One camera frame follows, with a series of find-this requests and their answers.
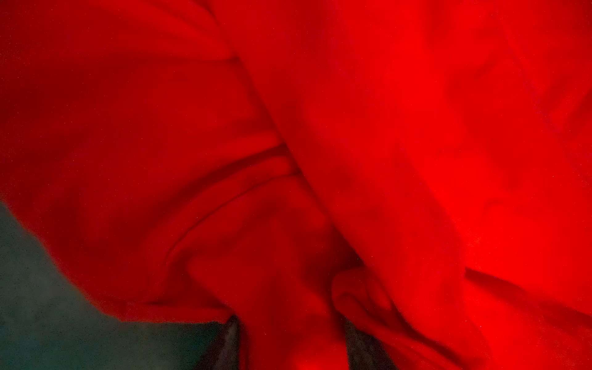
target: black object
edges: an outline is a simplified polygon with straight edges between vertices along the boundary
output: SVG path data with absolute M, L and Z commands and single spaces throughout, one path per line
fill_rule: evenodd
M 239 370 L 239 319 L 232 316 L 211 342 L 194 370 Z
M 378 339 L 345 321 L 350 370 L 398 370 Z M 239 370 L 239 319 L 231 317 L 214 338 L 194 370 Z
M 349 320 L 344 327 L 350 370 L 398 370 L 378 339 L 358 330 Z

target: crumpled fabric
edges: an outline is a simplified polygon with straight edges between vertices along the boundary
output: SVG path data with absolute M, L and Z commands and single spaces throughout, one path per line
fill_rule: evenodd
M 592 368 L 592 4 L 4 0 L 0 198 L 243 370 Z

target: red sheet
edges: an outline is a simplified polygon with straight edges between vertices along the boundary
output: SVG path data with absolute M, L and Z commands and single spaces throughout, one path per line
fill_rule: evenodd
M 0 198 L 244 369 L 592 368 L 592 4 L 4 0 Z

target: red fabric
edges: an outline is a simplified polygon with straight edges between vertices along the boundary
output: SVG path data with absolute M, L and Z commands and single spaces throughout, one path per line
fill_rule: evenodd
M 592 368 L 589 1 L 4 0 L 0 196 L 242 367 Z

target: dark gray surface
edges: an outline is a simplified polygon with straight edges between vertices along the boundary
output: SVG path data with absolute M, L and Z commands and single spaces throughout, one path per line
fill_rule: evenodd
M 101 314 L 0 204 L 1 370 L 190 370 L 219 327 Z

